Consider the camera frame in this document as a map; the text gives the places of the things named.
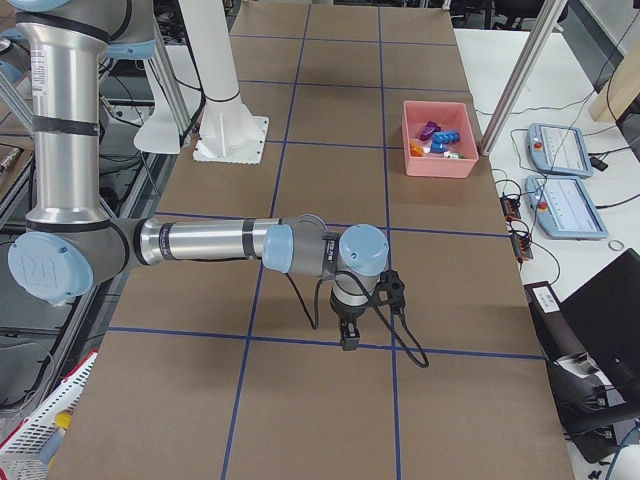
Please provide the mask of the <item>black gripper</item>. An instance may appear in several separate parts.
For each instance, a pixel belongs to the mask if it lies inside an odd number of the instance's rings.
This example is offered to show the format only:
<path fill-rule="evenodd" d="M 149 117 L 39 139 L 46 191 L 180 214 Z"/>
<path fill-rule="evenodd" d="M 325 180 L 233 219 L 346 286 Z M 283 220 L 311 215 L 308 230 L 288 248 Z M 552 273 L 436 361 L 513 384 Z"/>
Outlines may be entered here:
<path fill-rule="evenodd" d="M 330 306 L 332 311 L 338 316 L 342 350 L 356 350 L 360 342 L 360 333 L 357 328 L 358 319 L 369 309 L 369 305 L 365 303 L 353 306 L 345 304 L 337 298 L 331 298 Z"/>

